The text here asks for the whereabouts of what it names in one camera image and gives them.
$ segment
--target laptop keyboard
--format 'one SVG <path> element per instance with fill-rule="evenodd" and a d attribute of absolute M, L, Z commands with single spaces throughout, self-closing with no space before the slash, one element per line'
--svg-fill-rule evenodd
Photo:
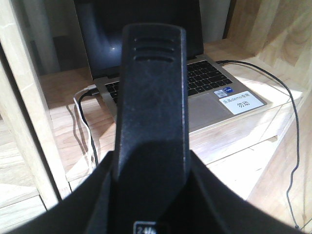
<path fill-rule="evenodd" d="M 188 96 L 216 89 L 232 81 L 207 61 L 187 65 Z M 118 100 L 118 82 L 106 84 L 106 88 L 115 103 Z"/>

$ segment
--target laptop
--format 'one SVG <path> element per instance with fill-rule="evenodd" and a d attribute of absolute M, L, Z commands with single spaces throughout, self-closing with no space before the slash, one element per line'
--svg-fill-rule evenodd
<path fill-rule="evenodd" d="M 92 79 L 114 120 L 122 29 L 140 22 L 173 24 L 186 30 L 189 132 L 266 105 L 261 97 L 204 54 L 199 0 L 74 0 L 74 3 Z"/>

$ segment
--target vent slot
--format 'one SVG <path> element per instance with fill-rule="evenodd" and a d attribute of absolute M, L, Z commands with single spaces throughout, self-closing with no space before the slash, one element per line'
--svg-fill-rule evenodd
<path fill-rule="evenodd" d="M 154 37 L 142 37 L 135 38 L 135 42 L 162 42 L 162 43 L 173 43 L 174 40 L 167 38 L 154 38 Z"/>
<path fill-rule="evenodd" d="M 175 50 L 174 48 L 166 48 L 166 47 L 158 47 L 158 46 L 142 46 L 142 47 L 135 47 L 135 50 L 140 52 L 147 52 L 147 51 L 161 51 L 161 52 L 165 52 L 165 53 L 173 53 Z"/>
<path fill-rule="evenodd" d="M 164 62 L 173 62 L 174 59 L 171 57 L 163 56 L 135 56 L 135 61 L 164 61 Z"/>

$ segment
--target intel sticker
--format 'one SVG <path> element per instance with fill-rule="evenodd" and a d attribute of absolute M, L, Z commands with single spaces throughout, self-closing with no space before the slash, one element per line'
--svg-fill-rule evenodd
<path fill-rule="evenodd" d="M 234 92 L 234 90 L 231 87 L 226 87 L 223 89 L 227 94 Z"/>
<path fill-rule="evenodd" d="M 260 100 L 258 100 L 249 91 L 245 91 L 239 94 L 234 94 L 229 97 L 219 99 L 221 103 L 229 109 L 234 115 L 243 113 L 245 111 L 263 106 Z"/>
<path fill-rule="evenodd" d="M 219 98 L 223 98 L 227 96 L 227 93 L 223 91 L 223 89 L 214 91 L 214 94 L 216 94 Z"/>

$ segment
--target laptop screen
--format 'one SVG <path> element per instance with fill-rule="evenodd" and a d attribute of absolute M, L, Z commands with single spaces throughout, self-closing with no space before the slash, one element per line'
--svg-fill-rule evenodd
<path fill-rule="evenodd" d="M 122 28 L 156 22 L 186 30 L 187 56 L 203 53 L 198 0 L 74 0 L 93 78 L 115 77 L 121 64 Z"/>

